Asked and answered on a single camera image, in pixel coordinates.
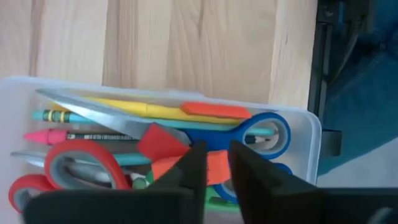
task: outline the wooden surface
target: wooden surface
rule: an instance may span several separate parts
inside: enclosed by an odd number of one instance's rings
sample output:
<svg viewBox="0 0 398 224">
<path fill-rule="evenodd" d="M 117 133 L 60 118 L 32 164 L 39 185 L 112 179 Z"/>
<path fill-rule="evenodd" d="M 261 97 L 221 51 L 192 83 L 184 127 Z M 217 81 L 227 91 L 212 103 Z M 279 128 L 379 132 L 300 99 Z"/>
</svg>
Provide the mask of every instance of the wooden surface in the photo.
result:
<svg viewBox="0 0 398 224">
<path fill-rule="evenodd" d="M 0 0 L 0 77 L 307 107 L 317 0 Z"/>
</svg>

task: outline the yellow pencil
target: yellow pencil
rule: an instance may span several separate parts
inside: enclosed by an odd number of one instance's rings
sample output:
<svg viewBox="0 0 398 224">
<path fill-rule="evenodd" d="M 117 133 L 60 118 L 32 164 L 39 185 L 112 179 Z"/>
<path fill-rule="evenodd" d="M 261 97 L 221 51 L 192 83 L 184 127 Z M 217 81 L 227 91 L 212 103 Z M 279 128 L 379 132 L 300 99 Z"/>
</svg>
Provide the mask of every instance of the yellow pencil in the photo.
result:
<svg viewBox="0 0 398 224">
<path fill-rule="evenodd" d="M 145 118 L 175 119 L 181 121 L 199 121 L 199 122 L 217 123 L 217 124 L 239 124 L 241 122 L 240 119 L 189 115 L 183 112 L 180 108 L 152 105 L 148 103 L 124 101 L 124 100 L 111 100 L 111 99 L 93 98 L 93 97 L 90 97 L 89 99 L 98 103 L 119 108 L 128 113 L 136 114 L 138 116 L 142 116 Z M 54 105 L 53 109 L 65 110 L 64 108 L 61 108 L 58 105 Z"/>
</svg>

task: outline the clear plastic bin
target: clear plastic bin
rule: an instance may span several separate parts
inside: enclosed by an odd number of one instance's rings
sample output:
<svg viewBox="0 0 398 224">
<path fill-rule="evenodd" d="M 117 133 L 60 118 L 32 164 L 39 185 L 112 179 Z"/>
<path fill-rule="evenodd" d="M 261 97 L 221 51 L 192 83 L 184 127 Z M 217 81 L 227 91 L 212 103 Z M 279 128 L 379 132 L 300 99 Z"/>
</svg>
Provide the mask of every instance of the clear plastic bin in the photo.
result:
<svg viewBox="0 0 398 224">
<path fill-rule="evenodd" d="M 318 118 L 303 109 L 284 106 L 262 105 L 244 103 L 231 100 L 206 98 L 199 93 L 184 91 L 149 91 L 110 88 L 105 86 L 82 85 L 70 82 L 46 80 L 41 78 L 12 77 L 0 81 L 0 142 L 2 143 L 0 166 L 2 181 L 0 183 L 1 201 L 0 216 L 7 223 L 21 222 L 20 215 L 11 207 L 8 201 L 10 185 L 20 176 L 27 173 L 37 173 L 40 169 L 28 165 L 26 162 L 12 158 L 12 151 L 26 149 L 47 150 L 47 146 L 34 144 L 23 140 L 25 133 L 44 128 L 59 127 L 60 124 L 46 123 L 31 120 L 31 113 L 38 108 L 45 108 L 47 102 L 35 93 L 38 88 L 71 88 L 76 91 L 89 91 L 96 95 L 118 95 L 121 98 L 133 98 L 137 101 L 145 101 L 165 106 L 176 106 L 182 101 L 197 100 L 209 103 L 224 103 L 229 105 L 245 106 L 254 113 L 272 111 L 283 116 L 291 129 L 291 142 L 288 150 L 272 160 L 286 164 L 294 175 L 315 184 L 317 178 L 318 158 L 320 152 L 321 126 Z M 84 125 L 78 127 L 69 125 L 69 128 L 87 128 Z M 214 213 L 206 214 L 207 223 L 216 222 L 241 223 L 239 214 Z"/>
</svg>

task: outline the scissors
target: scissors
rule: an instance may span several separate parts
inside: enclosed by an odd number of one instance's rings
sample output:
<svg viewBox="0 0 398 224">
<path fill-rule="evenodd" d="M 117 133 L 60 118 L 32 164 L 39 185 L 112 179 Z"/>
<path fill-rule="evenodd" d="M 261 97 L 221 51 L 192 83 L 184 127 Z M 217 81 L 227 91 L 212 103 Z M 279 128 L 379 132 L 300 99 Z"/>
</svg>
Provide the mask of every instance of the scissors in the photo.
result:
<svg viewBox="0 0 398 224">
<path fill-rule="evenodd" d="M 38 89 L 36 92 L 82 117 L 86 117 L 98 124 L 106 126 L 109 129 L 113 129 L 135 139 L 142 139 L 149 126 L 153 123 L 151 120 L 134 116 L 117 108 L 102 105 L 100 103 L 87 100 L 84 97 L 62 90 Z M 275 146 L 269 150 L 254 150 L 265 159 L 275 159 L 287 150 L 290 144 L 291 135 L 290 128 L 286 120 L 276 113 L 259 113 L 254 115 L 252 118 L 245 120 L 243 123 L 229 131 L 174 129 L 165 126 L 161 127 L 185 144 L 191 144 L 192 141 L 201 139 L 208 143 L 208 148 L 210 151 L 216 151 L 229 149 L 229 143 L 231 140 L 238 140 L 244 143 L 244 137 L 248 129 L 261 121 L 273 122 L 277 126 L 279 138 Z M 227 197 L 230 194 L 225 192 L 222 184 L 214 185 L 214 187 L 217 193 L 224 199 L 231 200 L 234 198 Z"/>
<path fill-rule="evenodd" d="M 17 151 L 17 152 L 12 152 L 11 156 L 18 157 L 21 159 L 24 159 L 27 161 L 29 164 L 32 164 L 34 166 L 44 168 L 44 161 L 47 153 L 46 152 L 40 152 L 40 151 Z M 141 163 L 143 161 L 139 160 L 142 155 L 137 153 L 137 157 L 133 157 L 135 153 L 130 153 L 129 157 L 135 158 L 133 160 L 130 160 L 128 165 L 121 165 L 121 162 L 123 160 L 118 160 L 117 155 L 120 154 L 113 154 L 115 157 L 116 161 L 119 163 L 120 166 L 130 166 L 130 165 L 142 165 L 142 164 L 150 164 L 150 162 L 147 163 Z M 110 187 L 111 179 L 109 178 L 108 174 L 95 162 L 90 162 L 90 161 L 84 161 L 81 159 L 75 159 L 75 158 L 70 158 L 69 160 L 65 161 L 65 167 L 71 173 L 73 177 L 76 177 L 77 179 L 84 180 L 93 184 L 97 184 L 103 187 Z M 123 173 L 126 176 L 126 178 L 130 182 L 132 181 L 133 187 L 136 189 L 137 185 L 139 186 L 147 186 L 149 185 L 148 181 L 145 183 L 142 183 L 143 179 L 145 176 L 131 172 L 129 170 L 123 169 Z"/>
<path fill-rule="evenodd" d="M 103 146 L 89 140 L 73 139 L 55 145 L 44 161 L 43 174 L 28 174 L 17 179 L 10 187 L 8 197 L 11 205 L 21 212 L 32 198 L 29 191 L 46 192 L 57 189 L 97 189 L 98 187 L 74 178 L 64 168 L 65 160 L 71 157 L 95 161 L 109 176 L 112 189 L 131 189 L 122 168 L 113 155 Z"/>
</svg>

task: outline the blue scissors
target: blue scissors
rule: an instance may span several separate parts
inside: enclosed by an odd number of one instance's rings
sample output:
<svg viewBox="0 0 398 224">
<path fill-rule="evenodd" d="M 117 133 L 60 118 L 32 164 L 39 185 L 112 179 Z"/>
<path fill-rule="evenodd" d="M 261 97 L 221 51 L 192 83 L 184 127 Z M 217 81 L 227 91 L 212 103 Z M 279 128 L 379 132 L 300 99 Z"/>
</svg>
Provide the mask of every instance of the blue scissors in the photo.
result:
<svg viewBox="0 0 398 224">
<path fill-rule="evenodd" d="M 153 121 L 133 114 L 123 112 L 117 108 L 90 101 L 84 97 L 74 95 L 67 91 L 55 89 L 39 89 L 37 92 L 56 104 L 109 129 L 126 134 L 135 139 L 141 139 Z M 290 128 L 286 120 L 276 113 L 265 112 L 254 115 L 230 131 L 210 131 L 198 129 L 174 129 L 165 126 L 165 131 L 175 136 L 182 143 L 187 145 L 196 140 L 205 140 L 208 143 L 209 151 L 229 149 L 231 140 L 238 140 L 244 143 L 244 137 L 249 128 L 258 122 L 269 121 L 277 126 L 279 138 L 272 148 L 266 151 L 254 149 L 265 159 L 275 159 L 282 155 L 290 144 Z M 222 184 L 214 185 L 220 196 L 226 195 Z"/>
</svg>

